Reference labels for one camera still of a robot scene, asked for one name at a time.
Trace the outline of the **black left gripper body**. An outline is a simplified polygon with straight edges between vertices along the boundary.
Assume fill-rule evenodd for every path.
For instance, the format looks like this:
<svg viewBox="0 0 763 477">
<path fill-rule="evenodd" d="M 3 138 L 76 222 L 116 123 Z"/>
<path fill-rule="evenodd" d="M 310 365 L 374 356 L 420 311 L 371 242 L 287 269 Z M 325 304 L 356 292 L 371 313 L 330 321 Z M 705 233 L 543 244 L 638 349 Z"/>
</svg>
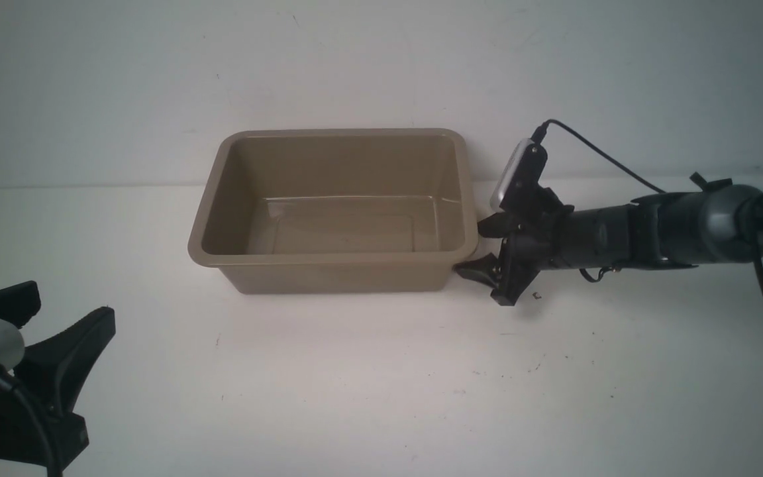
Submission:
<svg viewBox="0 0 763 477">
<path fill-rule="evenodd" d="M 66 469 L 87 448 L 87 423 L 75 413 L 45 414 L 50 429 L 50 443 L 60 453 L 60 469 Z M 0 460 L 48 465 L 36 426 L 24 408 L 0 393 Z"/>
</svg>

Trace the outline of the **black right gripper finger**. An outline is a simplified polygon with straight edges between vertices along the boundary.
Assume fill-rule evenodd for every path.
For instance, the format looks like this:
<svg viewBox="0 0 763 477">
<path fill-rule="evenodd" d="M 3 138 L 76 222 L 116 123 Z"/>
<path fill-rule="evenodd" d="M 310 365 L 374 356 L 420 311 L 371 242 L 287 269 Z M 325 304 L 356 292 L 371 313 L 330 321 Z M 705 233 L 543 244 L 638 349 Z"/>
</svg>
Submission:
<svg viewBox="0 0 763 477">
<path fill-rule="evenodd" d="M 454 265 L 454 272 L 463 279 L 479 283 L 496 290 L 501 281 L 501 263 L 493 253 L 481 258 L 467 260 Z"/>
<path fill-rule="evenodd" d="M 478 221 L 478 234 L 486 239 L 504 239 L 521 229 L 521 221 L 508 212 L 491 214 Z"/>
</svg>

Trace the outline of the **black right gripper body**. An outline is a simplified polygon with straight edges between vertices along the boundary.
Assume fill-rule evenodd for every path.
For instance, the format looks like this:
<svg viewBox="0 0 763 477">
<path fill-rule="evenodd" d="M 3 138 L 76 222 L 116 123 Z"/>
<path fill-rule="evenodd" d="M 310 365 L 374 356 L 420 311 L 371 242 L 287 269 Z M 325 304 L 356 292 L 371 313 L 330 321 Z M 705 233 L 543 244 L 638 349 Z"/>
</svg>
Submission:
<svg viewBox="0 0 763 477">
<path fill-rule="evenodd" d="M 491 298 L 513 306 L 556 254 L 558 227 L 575 209 L 549 187 L 506 186 L 491 197 L 500 210 L 501 245 L 497 285 Z"/>
</svg>

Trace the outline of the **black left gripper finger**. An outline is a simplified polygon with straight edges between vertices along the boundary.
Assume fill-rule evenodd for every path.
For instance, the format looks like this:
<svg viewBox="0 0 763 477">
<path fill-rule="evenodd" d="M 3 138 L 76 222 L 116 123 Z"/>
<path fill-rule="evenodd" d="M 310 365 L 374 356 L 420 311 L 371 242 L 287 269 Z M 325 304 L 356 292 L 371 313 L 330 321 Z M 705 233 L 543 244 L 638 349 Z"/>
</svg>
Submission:
<svg viewBox="0 0 763 477">
<path fill-rule="evenodd" d="M 40 311 L 40 294 L 35 281 L 0 289 L 0 319 L 22 329 Z"/>
<path fill-rule="evenodd" d="M 72 413 L 91 369 L 115 333 L 114 309 L 101 306 L 63 332 L 26 347 L 15 376 L 50 414 Z"/>
</svg>

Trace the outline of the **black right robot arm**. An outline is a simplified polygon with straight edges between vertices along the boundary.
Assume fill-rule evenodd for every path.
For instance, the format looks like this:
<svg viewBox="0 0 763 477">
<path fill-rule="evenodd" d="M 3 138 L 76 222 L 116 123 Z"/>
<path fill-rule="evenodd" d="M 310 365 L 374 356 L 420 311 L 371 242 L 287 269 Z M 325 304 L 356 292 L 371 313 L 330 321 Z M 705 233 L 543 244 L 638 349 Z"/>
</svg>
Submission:
<svg viewBox="0 0 763 477">
<path fill-rule="evenodd" d="M 621 270 L 685 270 L 763 257 L 763 191 L 729 179 L 691 177 L 697 192 L 649 194 L 626 205 L 576 211 L 549 188 L 515 188 L 499 213 L 479 221 L 499 254 L 459 263 L 454 271 L 490 288 L 502 306 L 541 272 L 578 270 L 599 283 Z"/>
</svg>

